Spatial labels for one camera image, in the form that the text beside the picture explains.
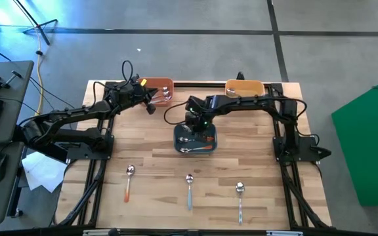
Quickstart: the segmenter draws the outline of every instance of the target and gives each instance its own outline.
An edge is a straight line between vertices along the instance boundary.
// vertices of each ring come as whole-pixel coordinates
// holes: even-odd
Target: wooden tabletop
[[[93,102],[89,81],[84,104]],[[283,83],[285,96],[302,98],[298,83]],[[223,88],[175,88],[173,104],[189,95],[204,99],[224,94]],[[96,86],[97,100],[103,88]],[[157,229],[289,229],[280,166],[272,148],[272,118],[264,111],[237,111],[214,118],[218,148],[209,155],[181,155],[173,147],[173,125],[163,120],[166,108],[149,115],[138,105],[117,115],[114,121],[114,151],[108,161],[97,228]],[[184,119],[184,108],[167,113],[170,122]],[[80,122],[77,129],[95,127],[97,120]],[[299,130],[310,133],[306,114],[299,118]],[[76,161],[67,171],[56,211],[63,220],[83,194],[89,162]],[[127,184],[126,168],[134,165],[131,196],[123,202]],[[331,224],[318,169],[299,163],[305,199],[316,214]],[[188,185],[192,174],[193,209],[187,209]],[[237,182],[245,184],[243,225],[238,225]],[[293,201],[301,223],[298,204]],[[87,209],[88,221],[93,196]]]

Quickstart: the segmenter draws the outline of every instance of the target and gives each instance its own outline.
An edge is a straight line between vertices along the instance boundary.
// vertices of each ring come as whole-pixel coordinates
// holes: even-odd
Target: tripod leg
[[[28,28],[28,29],[24,30],[23,33],[27,33],[27,32],[29,32],[30,30],[34,30],[34,27],[31,27],[31,28]]]
[[[44,25],[50,24],[52,22],[57,22],[57,21],[58,21],[58,19],[49,20],[48,22],[40,24],[40,26],[44,26]]]
[[[49,42],[49,40],[47,39],[46,35],[45,35],[45,32],[43,32],[43,29],[42,27],[38,26],[37,27],[40,31],[40,34],[42,35],[42,38],[45,40],[46,44],[49,46],[51,43]]]

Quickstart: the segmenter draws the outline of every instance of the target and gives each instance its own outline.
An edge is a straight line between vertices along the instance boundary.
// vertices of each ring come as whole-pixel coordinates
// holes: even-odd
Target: concrete floor
[[[266,0],[53,0],[22,1],[39,22],[59,19],[59,28],[271,30]],[[378,0],[273,2],[279,30],[378,31]],[[0,24],[28,26],[11,1],[0,1]],[[49,34],[41,74],[45,88],[81,105],[89,79],[121,79],[120,63],[135,72],[176,80],[221,80],[243,71],[247,79],[282,81],[271,35]],[[378,37],[281,36],[288,79],[300,82],[311,130],[333,154],[322,161],[331,220],[345,230],[378,233],[378,206],[359,205],[330,114],[378,83]],[[0,33],[0,52],[12,60],[35,60],[33,34]],[[28,89],[25,103],[37,107]],[[63,108],[64,104],[49,98]],[[46,104],[45,111],[50,111]],[[19,120],[32,115],[23,108]],[[48,226],[58,191],[24,191],[25,215],[3,229]]]

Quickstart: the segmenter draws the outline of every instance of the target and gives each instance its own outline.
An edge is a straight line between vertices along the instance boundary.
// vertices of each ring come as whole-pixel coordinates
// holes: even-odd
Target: metal spoon
[[[212,145],[208,145],[208,146],[205,146],[205,147],[197,147],[197,148],[192,148],[192,149],[188,149],[188,148],[180,148],[178,151],[181,152],[181,153],[188,153],[190,151],[195,151],[195,150],[208,150],[208,149],[213,149],[213,146]]]
[[[159,102],[167,102],[170,99],[171,99],[171,96],[168,96],[168,97],[165,97],[164,99],[156,100],[154,102],[150,102],[150,104],[156,104],[156,103],[159,103]]]
[[[242,215],[242,193],[244,192],[244,184],[238,182],[236,184],[236,192],[239,194],[239,226],[243,223]]]
[[[129,202],[129,185],[131,184],[131,177],[135,173],[135,167],[133,165],[129,165],[126,169],[126,174],[128,175],[128,184],[126,186],[126,192],[125,192],[125,201],[126,203]]]
[[[186,181],[189,185],[189,191],[188,191],[188,210],[192,209],[192,190],[190,189],[190,186],[192,185],[192,182],[194,181],[194,177],[191,174],[188,174],[186,176]]]
[[[187,142],[191,142],[191,141],[195,141],[195,140],[190,140],[189,138],[185,138],[185,137],[179,137],[177,139],[178,142],[180,143],[187,143]]]
[[[151,98],[151,100],[154,100],[154,99],[157,99],[157,98],[161,98],[161,97],[168,97],[170,96],[170,92],[169,91],[164,91],[163,94],[158,94],[158,95],[155,95]]]
[[[192,130],[189,128],[189,126],[187,125],[181,125],[182,128],[186,131],[186,132],[191,132]]]
[[[236,91],[233,88],[228,88],[226,93],[230,96],[239,96],[238,94],[236,94]]]

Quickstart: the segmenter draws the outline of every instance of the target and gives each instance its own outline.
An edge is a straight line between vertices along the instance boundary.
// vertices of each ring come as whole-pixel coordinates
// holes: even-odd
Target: blue bowl
[[[179,138],[187,138],[189,141],[187,143],[180,143]],[[207,142],[205,137],[214,137],[214,140]],[[215,125],[210,124],[207,130],[203,133],[203,135],[199,134],[192,134],[191,132],[188,132],[185,130],[182,125],[177,125],[173,132],[173,140],[175,142],[175,149],[181,154],[208,154],[212,153],[217,148],[217,130],[215,129]],[[182,153],[179,151],[180,148],[202,148],[208,145],[212,145],[212,149],[200,149],[200,150],[194,150],[190,151],[188,153]]]

